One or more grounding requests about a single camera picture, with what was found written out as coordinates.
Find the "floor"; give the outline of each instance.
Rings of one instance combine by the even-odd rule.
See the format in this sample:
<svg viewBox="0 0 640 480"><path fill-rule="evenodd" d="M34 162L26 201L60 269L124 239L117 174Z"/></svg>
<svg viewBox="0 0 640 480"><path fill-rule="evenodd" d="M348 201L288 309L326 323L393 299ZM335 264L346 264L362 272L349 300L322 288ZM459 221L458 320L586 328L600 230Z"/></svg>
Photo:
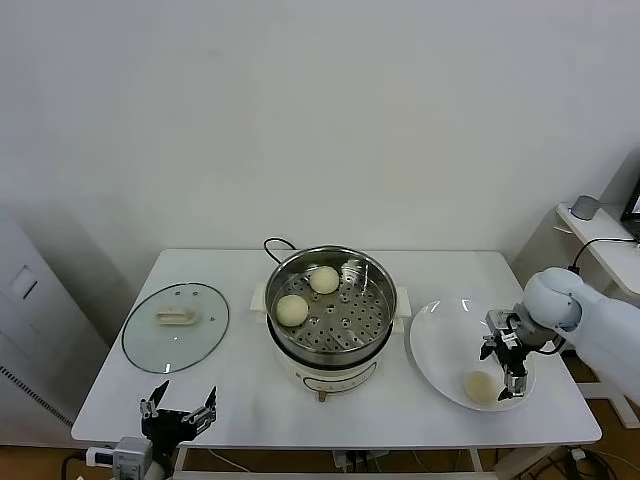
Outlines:
<svg viewBox="0 0 640 480"><path fill-rule="evenodd" d="M593 374L577 358L565 359L569 370L578 382L592 381ZM588 448L615 454L626 460L639 464L640 461L640 429L626 430L618 420L616 413L605 400L590 400L589 405L602 428L602 440ZM72 450L27 447L0 448L0 478L12 480L58 480L62 460ZM217 451L228 459L244 465L257 472L338 472L333 464L331 452L327 451L262 451L262 450L226 450ZM508 450L483 450L480 452L485 470L491 470L496 455L506 455ZM422 451L417 452L421 463L432 472L453 470L471 470L471 459L466 451ZM607 458L615 470L618 480L640 480L640 472L624 463ZM532 472L536 472L548 463L542 461ZM384 472L422 472L424 471L411 452L393 451L378 460ZM190 451L185 469L210 471L235 471L235 468L214 457L207 450ZM108 469L89 468L83 462L71 460L68 468L68 479L77 479L79 475L85 480L105 480L111 478ZM555 468L545 469L539 480L562 480L562 475Z"/></svg>

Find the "white table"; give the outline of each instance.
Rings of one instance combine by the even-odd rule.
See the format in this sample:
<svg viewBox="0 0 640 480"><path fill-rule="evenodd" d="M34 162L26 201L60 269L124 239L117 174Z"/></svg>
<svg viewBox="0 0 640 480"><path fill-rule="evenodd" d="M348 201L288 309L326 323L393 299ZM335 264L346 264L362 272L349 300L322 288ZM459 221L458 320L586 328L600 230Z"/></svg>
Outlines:
<svg viewBox="0 0 640 480"><path fill-rule="evenodd" d="M414 312L448 295L495 308L510 308L521 298L506 261L495 252L370 254L397 285L407 287ZM476 412L449 401L422 378L401 335L392 335L379 370L362 387L318 403L280 370L266 325L249 311L255 285L274 268L261 250L164 251L136 304L174 283L206 283L229 303L227 333L199 364L160 375L129 363L120 332L73 426L73 437L117 442L139 436L140 398L170 379L163 408L194 409L212 385L218 387L218 419L185 444L191 447L459 449L581 444L600 438L597 422L559 357L536 358L535 388L519 407Z"/></svg>
<svg viewBox="0 0 640 480"><path fill-rule="evenodd" d="M595 238L633 238L617 220L624 205L603 205L591 220L574 217L570 208L561 203L556 212L583 244ZM594 242L587 248L624 293L640 297L640 251L635 244Z"/></svg>
<svg viewBox="0 0 640 480"><path fill-rule="evenodd" d="M559 204L556 212L584 244L594 238L633 238L615 220L620 218L623 209L624 205L603 205L591 220L574 217L568 203ZM587 248L625 294L632 299L640 298L640 251L636 244L594 242ZM599 380L578 384L584 398L609 400L626 428L640 428L640 420L622 392L606 379Z"/></svg>

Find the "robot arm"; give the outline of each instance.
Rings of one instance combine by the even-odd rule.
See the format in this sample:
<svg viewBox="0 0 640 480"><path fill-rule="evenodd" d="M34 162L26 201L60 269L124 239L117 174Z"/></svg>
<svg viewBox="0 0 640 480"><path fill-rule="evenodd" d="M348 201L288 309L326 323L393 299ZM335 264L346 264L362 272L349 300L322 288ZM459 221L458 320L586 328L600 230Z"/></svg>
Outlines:
<svg viewBox="0 0 640 480"><path fill-rule="evenodd" d="M602 295L578 275L561 268L535 274L523 302L513 311L490 311L487 325L491 335L481 358L494 352L503 367L500 399L524 395L524 358L559 335L589 367L640 404L640 309Z"/></svg>

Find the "perforated steel tray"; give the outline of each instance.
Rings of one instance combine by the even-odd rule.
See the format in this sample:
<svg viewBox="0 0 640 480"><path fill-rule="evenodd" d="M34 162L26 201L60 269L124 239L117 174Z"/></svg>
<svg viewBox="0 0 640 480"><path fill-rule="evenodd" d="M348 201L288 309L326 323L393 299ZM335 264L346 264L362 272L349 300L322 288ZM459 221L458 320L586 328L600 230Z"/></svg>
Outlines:
<svg viewBox="0 0 640 480"><path fill-rule="evenodd" d="M309 285L320 266L335 268L338 290L316 293ZM299 295L309 315L298 327L277 322L275 305L285 295ZM366 361L389 337L396 309L396 289L389 274L370 256L345 247L302 250L271 275L265 290L272 332L286 353L317 368L348 368Z"/></svg>

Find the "black cable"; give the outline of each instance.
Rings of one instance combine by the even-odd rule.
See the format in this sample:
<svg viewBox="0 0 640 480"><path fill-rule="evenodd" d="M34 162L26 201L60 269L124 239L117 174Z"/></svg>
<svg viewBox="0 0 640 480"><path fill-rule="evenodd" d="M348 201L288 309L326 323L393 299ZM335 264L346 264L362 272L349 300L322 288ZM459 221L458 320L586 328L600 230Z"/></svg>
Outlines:
<svg viewBox="0 0 640 480"><path fill-rule="evenodd" d="M291 242L289 242L288 240L285 240L284 238L280 238L280 237L269 237L267 238L263 243L262 243L262 247L264 248L264 251L267 252L267 255L269 255L271 258L273 258L276 263L282 263L280 261L280 259L278 257L276 257L273 253L271 253L271 251L269 250L269 247L267 246L269 244L269 242L280 242L280 243L284 243L286 246L291 247L291 250L296 250L296 247L293 246L293 244Z"/></svg>
<svg viewBox="0 0 640 480"><path fill-rule="evenodd" d="M587 249L587 247L589 245L591 245L592 243L594 243L594 242L634 242L634 243L637 243L637 240L635 240L633 238L594 238L593 240L589 240L578 251L578 254L576 255L576 258L573 259L573 263L571 264L571 266L567 267L570 271L572 271L575 274L580 274L580 269L577 266L578 259L580 258L580 255L582 255L582 252L584 252Z"/></svg>
<svg viewBox="0 0 640 480"><path fill-rule="evenodd" d="M355 450L347 450L347 459L351 462L351 466L353 469L353 473L356 473L356 465L357 465L357 460L358 460L358 456Z"/></svg>
<svg viewBox="0 0 640 480"><path fill-rule="evenodd" d="M554 355L554 354L556 354L556 353L558 353L560 351L560 349L564 346L565 343L567 343L567 340L565 338L563 338L558 342L558 345L556 345L553 350L546 352L546 351L540 349L540 350L536 350L536 352L538 352L540 355Z"/></svg>
<svg viewBox="0 0 640 480"><path fill-rule="evenodd" d="M597 480L618 480L616 472L613 471L605 459L593 452L589 452L587 450L583 451L585 458L582 462L588 462L595 472L593 475L590 475L591 477L596 478ZM587 476L585 472L580 472L578 470L578 464L570 452L564 457L564 468L569 480L582 480Z"/></svg>
<svg viewBox="0 0 640 480"><path fill-rule="evenodd" d="M62 461L62 465L60 466L60 480L67 480L67 464L70 460L85 460L86 459L86 450L78 450L77 452L73 452L71 455L66 457Z"/></svg>
<svg viewBox="0 0 640 480"><path fill-rule="evenodd" d="M362 461L364 462L364 471L369 473L369 460L367 460L367 451L358 450L358 455L360 455Z"/></svg>

